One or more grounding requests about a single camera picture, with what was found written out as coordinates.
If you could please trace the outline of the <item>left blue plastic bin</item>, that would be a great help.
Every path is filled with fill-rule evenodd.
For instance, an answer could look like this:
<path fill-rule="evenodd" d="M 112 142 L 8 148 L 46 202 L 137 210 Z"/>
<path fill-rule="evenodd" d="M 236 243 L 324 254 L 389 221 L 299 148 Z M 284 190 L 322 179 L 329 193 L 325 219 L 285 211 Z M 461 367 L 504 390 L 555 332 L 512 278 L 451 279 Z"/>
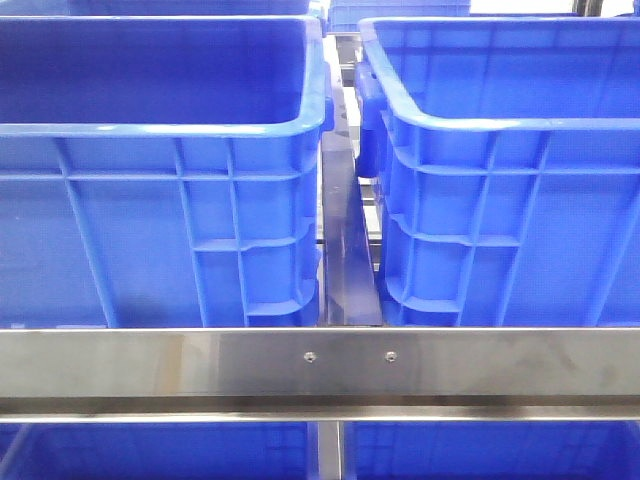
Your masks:
<path fill-rule="evenodd" d="M 306 327 L 332 102 L 307 16 L 1 20 L 1 324 Z"/>

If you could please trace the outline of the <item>blue plastic bin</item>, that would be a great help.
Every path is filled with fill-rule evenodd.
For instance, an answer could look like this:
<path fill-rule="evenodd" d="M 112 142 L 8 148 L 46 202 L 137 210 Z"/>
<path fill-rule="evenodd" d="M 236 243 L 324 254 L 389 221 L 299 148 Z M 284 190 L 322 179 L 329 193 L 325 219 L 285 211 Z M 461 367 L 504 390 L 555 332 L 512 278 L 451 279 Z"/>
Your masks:
<path fill-rule="evenodd" d="M 398 326 L 639 323 L 639 23 L 376 17 L 358 26 L 357 171 Z"/>
<path fill-rule="evenodd" d="M 306 327 L 332 102 L 307 16 L 1 20 L 1 324 Z"/>

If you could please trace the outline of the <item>right blue plastic bin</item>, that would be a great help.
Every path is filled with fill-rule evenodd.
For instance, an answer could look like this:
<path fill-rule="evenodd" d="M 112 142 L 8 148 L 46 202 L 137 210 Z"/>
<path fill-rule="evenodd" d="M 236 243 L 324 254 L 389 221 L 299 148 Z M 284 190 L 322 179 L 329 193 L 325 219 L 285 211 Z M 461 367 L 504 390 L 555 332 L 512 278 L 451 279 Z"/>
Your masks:
<path fill-rule="evenodd" d="M 376 17 L 358 26 L 357 171 L 398 326 L 639 323 L 639 23 Z"/>

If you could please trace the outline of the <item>lower right blue bin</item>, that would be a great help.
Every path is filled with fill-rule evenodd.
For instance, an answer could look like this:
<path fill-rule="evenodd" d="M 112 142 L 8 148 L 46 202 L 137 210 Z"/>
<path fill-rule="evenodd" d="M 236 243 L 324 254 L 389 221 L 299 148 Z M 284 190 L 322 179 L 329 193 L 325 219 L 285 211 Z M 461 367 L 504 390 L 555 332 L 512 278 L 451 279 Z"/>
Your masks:
<path fill-rule="evenodd" d="M 347 445 L 358 479 L 639 476 L 635 422 L 355 422 Z"/>

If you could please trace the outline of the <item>rear right blue bin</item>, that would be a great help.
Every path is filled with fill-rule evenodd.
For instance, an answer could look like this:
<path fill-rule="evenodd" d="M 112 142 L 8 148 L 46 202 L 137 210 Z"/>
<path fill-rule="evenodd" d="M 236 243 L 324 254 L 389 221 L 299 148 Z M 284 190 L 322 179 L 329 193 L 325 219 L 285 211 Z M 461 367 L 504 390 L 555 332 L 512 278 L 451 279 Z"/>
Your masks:
<path fill-rule="evenodd" d="M 374 17 L 468 16 L 469 0 L 347 0 L 331 1 L 328 14 L 330 32 L 349 33 L 357 23 Z"/>

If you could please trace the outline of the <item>lower left blue bin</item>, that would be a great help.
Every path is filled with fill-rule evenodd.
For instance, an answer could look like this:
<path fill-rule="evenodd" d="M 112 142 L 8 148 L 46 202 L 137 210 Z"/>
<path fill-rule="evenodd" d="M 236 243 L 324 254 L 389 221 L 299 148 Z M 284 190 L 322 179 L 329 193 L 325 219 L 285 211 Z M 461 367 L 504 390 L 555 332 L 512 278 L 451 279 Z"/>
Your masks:
<path fill-rule="evenodd" d="M 30 425 L 4 479 L 315 479 L 307 423 Z"/>

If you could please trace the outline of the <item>rear left blue bin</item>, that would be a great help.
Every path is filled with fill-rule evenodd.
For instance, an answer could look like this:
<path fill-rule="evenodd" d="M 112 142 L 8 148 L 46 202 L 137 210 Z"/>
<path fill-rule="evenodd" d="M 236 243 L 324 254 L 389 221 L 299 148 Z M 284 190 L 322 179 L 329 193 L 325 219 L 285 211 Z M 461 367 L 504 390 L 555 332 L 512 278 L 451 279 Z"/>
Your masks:
<path fill-rule="evenodd" d="M 260 16 L 310 15 L 323 18 L 323 1 L 301 0 L 120 0 L 69 1 L 69 11 L 91 16 Z"/>

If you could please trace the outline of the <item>steel centre divider rail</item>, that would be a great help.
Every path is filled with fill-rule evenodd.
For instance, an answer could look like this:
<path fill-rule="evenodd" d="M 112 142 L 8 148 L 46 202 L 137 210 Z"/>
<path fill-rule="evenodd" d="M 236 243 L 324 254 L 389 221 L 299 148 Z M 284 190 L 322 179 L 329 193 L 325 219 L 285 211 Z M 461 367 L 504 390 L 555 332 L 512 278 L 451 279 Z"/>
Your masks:
<path fill-rule="evenodd" d="M 380 327 L 383 318 L 349 135 L 324 133 L 321 154 L 325 323 Z"/>

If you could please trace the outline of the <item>right rail screw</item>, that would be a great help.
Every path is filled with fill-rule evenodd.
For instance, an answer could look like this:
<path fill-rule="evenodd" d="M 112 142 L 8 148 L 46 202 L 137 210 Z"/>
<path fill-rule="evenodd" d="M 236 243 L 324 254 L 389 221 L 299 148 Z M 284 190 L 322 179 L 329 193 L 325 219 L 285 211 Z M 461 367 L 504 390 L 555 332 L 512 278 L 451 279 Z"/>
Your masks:
<path fill-rule="evenodd" d="M 398 356 L 397 353 L 395 351 L 388 351 L 385 353 L 385 360 L 388 363 L 393 363 L 397 360 Z"/>

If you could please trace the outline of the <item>steel rack front rail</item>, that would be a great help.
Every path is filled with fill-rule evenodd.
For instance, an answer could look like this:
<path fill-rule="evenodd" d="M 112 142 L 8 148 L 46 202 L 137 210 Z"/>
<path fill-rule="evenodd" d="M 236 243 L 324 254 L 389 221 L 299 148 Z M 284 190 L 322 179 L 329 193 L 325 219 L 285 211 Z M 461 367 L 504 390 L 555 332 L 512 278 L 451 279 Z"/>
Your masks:
<path fill-rule="evenodd" d="M 312 351 L 313 363 L 304 359 Z M 388 363 L 385 353 L 395 351 Z M 5 330 L 5 422 L 635 420 L 632 328 Z"/>

